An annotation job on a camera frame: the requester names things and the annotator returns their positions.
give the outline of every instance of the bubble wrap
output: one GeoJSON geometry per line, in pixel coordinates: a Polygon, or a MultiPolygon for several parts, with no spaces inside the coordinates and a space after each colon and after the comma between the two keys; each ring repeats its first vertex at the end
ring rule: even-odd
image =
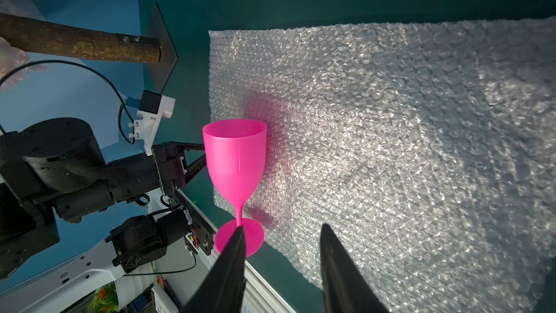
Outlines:
{"type": "Polygon", "coordinates": [[[329,223],[393,312],[532,311],[556,255],[555,30],[211,32],[212,120],[268,125],[244,213],[319,286],[329,223]]]}

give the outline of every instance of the green plant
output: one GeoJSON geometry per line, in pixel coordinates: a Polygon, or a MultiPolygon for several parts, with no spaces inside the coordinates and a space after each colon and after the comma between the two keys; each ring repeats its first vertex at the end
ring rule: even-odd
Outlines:
{"type": "Polygon", "coordinates": [[[89,305],[91,313],[112,313],[119,312],[118,295],[116,294],[116,284],[114,282],[101,286],[94,292],[93,300],[89,305]]]}

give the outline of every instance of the pink wine glass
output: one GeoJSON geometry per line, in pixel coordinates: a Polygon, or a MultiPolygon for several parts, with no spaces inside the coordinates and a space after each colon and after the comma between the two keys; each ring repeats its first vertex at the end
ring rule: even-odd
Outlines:
{"type": "Polygon", "coordinates": [[[236,219],[224,224],[214,237],[216,251],[222,252],[241,225],[246,255],[253,255],[265,240],[265,231],[255,220],[243,219],[242,212],[265,170],[266,124],[248,119],[217,121],[203,127],[203,139],[212,183],[236,210],[236,219]]]}

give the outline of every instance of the blue wall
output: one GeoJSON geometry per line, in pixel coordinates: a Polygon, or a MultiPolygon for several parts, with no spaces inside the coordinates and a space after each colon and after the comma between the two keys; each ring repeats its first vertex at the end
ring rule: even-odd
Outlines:
{"type": "MultiPolygon", "coordinates": [[[[140,33],[137,0],[33,1],[40,14],[50,22],[109,32],[140,33]]],[[[32,59],[44,57],[49,56],[34,55],[32,59]]],[[[83,62],[110,79],[121,94],[141,96],[144,88],[141,64],[83,62]]],[[[32,72],[13,89],[0,93],[0,114],[5,128],[21,130],[47,118],[73,115],[86,118],[95,136],[105,138],[106,143],[114,143],[102,149],[107,162],[141,152],[142,141],[130,147],[116,131],[118,104],[112,91],[87,71],[73,68],[49,66],[45,72],[32,72]],[[62,97],[64,102],[54,104],[52,99],[59,99],[56,97],[62,97]],[[99,112],[94,113],[94,108],[100,109],[99,112]]],[[[0,291],[88,250],[125,219],[144,212],[145,209],[136,204],[120,204],[86,216],[77,225],[58,219],[60,242],[33,256],[8,279],[0,281],[0,291]]]]}

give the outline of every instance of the wine glass stem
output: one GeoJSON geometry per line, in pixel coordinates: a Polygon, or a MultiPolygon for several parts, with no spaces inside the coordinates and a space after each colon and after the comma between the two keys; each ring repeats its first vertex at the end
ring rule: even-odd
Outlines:
{"type": "Polygon", "coordinates": [[[241,219],[243,218],[243,205],[239,208],[236,207],[236,226],[241,226],[241,219]]]}

